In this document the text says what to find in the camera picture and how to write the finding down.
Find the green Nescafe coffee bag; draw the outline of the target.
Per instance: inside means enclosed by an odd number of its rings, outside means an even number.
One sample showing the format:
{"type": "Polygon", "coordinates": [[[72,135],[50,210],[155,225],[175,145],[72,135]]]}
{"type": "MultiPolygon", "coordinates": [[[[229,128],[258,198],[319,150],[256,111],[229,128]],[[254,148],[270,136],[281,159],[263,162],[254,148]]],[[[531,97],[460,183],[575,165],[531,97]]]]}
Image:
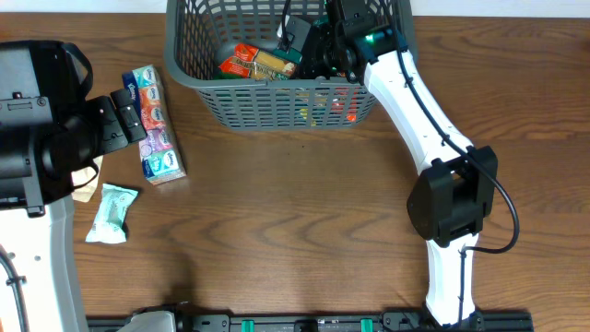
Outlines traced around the green Nescafe coffee bag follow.
{"type": "Polygon", "coordinates": [[[268,52],[247,43],[234,46],[233,55],[218,66],[217,80],[251,78],[258,87],[240,84],[217,92],[213,113],[231,128],[272,129],[319,127],[332,118],[328,89],[305,88],[303,49],[313,46],[315,27],[299,18],[286,18],[287,46],[268,52]]]}

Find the red spaghetti pasta pack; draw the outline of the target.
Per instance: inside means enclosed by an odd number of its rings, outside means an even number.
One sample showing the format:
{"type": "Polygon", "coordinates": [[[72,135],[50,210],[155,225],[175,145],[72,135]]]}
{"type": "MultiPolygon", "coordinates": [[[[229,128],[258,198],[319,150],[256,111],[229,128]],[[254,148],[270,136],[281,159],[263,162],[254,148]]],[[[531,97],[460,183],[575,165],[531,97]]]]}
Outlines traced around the red spaghetti pasta pack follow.
{"type": "Polygon", "coordinates": [[[218,68],[241,78],[289,80],[297,65],[249,44],[238,43],[233,55],[218,68]]]}

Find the grey plastic basket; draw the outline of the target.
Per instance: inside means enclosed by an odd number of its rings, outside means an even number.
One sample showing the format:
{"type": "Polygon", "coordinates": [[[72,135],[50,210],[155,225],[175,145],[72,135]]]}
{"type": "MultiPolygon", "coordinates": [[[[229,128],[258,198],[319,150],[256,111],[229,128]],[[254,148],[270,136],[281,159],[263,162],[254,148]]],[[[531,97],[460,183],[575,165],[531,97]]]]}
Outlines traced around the grey plastic basket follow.
{"type": "Polygon", "coordinates": [[[225,126],[341,128],[376,102],[364,69],[417,50],[408,1],[170,0],[165,62],[225,126]]]}

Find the Kleenex tissue multipack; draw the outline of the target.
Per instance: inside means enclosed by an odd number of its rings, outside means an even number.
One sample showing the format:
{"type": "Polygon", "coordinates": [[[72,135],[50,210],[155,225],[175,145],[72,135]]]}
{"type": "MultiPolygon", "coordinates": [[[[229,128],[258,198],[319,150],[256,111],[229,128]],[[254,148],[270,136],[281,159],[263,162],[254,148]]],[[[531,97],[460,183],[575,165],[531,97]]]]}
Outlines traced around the Kleenex tissue multipack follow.
{"type": "Polygon", "coordinates": [[[145,179],[156,185],[185,177],[158,70],[146,65],[123,73],[122,80],[147,132],[138,143],[145,179]]]}

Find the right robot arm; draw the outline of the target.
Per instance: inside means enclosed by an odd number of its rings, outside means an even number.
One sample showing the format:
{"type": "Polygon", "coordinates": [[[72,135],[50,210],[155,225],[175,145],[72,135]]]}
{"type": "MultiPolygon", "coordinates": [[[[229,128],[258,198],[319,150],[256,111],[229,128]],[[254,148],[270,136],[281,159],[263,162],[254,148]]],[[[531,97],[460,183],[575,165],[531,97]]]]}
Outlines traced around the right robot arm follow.
{"type": "Polygon", "coordinates": [[[427,245],[425,306],[435,325],[463,326],[475,311],[472,260],[497,187],[498,161],[451,123],[408,45],[400,2],[327,1],[326,21],[302,38],[301,77],[343,74],[380,102],[418,173],[409,219],[427,245]]]}

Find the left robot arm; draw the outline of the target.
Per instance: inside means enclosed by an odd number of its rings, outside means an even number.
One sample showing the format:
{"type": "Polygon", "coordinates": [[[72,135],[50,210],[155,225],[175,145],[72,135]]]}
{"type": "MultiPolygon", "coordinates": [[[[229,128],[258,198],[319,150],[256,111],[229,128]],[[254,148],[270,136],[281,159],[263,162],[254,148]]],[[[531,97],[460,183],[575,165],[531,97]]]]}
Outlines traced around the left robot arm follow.
{"type": "Polygon", "coordinates": [[[95,165],[117,126],[87,98],[88,58],[73,43],[1,45],[1,328],[86,331],[73,253],[72,174],[95,165]]]}

